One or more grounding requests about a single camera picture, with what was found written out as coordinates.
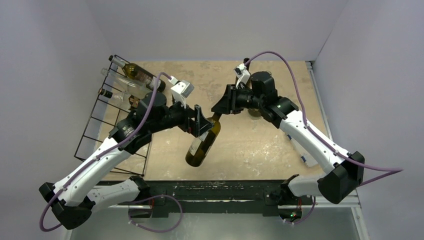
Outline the clear wine bottle dark label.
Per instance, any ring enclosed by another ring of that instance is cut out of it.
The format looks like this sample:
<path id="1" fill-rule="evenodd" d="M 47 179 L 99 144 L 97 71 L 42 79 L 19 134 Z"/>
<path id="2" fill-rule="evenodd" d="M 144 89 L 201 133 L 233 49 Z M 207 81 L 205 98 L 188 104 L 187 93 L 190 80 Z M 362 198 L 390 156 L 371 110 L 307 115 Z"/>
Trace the clear wine bottle dark label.
<path id="1" fill-rule="evenodd" d="M 132 80 L 114 70 L 103 68 L 100 73 L 106 77 L 111 77 L 123 88 L 123 90 L 131 95 L 138 97 L 139 99 L 143 99 L 148 93 L 152 91 L 147 89 L 147 87 L 142 82 Z"/>

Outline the square clear liquor bottle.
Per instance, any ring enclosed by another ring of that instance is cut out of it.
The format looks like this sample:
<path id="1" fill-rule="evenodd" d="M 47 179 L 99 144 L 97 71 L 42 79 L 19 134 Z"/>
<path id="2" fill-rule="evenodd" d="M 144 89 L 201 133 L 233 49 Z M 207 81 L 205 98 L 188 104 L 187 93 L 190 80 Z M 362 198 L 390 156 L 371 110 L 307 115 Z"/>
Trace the square clear liquor bottle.
<path id="1" fill-rule="evenodd" d="M 140 99 L 128 92 L 112 92 L 104 88 L 98 90 L 98 94 L 107 99 L 113 106 L 123 110 L 133 110 L 139 105 Z"/>

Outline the dark green labelled wine bottle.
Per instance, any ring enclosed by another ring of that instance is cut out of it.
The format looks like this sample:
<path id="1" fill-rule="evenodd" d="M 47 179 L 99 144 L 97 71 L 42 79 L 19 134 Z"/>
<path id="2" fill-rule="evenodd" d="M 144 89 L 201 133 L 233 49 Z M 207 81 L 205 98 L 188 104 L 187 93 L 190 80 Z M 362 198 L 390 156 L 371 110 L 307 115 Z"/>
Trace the dark green labelled wine bottle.
<path id="1" fill-rule="evenodd" d="M 110 55 L 108 58 L 109 61 L 114 63 L 115 65 L 119 66 L 123 73 L 132 80 L 138 81 L 140 83 L 143 83 L 147 89 L 153 90 L 155 87 L 155 76 L 142 68 L 141 66 L 128 62 L 123 60 L 120 57 L 117 57 L 115 55 Z"/>

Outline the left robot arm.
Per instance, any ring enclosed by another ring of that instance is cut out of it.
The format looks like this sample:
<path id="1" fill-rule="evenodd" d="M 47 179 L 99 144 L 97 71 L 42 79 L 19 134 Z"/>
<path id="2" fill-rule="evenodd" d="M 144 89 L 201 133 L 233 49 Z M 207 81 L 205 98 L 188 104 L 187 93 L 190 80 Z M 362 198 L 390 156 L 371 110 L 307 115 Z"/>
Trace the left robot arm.
<path id="1" fill-rule="evenodd" d="M 39 192 L 59 226 L 75 229 L 102 209 L 122 203 L 142 205 L 154 198 L 150 186 L 138 175 L 97 188 L 97 184 L 117 165 L 152 141 L 154 133 L 174 127 L 199 137 L 213 127 L 199 105 L 193 108 L 175 101 L 167 106 L 162 93 L 148 93 L 109 132 L 97 150 L 72 173 L 55 183 L 45 182 Z"/>

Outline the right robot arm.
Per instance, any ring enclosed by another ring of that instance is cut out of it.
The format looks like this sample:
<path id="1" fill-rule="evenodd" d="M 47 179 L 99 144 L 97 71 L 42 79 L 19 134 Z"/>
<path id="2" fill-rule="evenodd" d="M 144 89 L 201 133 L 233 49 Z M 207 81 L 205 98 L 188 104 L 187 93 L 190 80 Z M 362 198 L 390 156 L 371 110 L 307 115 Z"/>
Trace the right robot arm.
<path id="1" fill-rule="evenodd" d="M 267 71 L 251 76 L 251 87 L 226 86 L 223 97 L 211 108 L 222 115 L 238 114 L 244 109 L 258 109 L 261 116 L 303 147 L 320 165 L 323 176 L 294 175 L 283 183 L 280 196 L 288 204 L 301 196 L 322 196 L 339 204 L 363 182 L 364 156 L 348 152 L 332 142 L 312 123 L 303 119 L 299 107 L 287 97 L 279 96 L 275 80 Z"/>

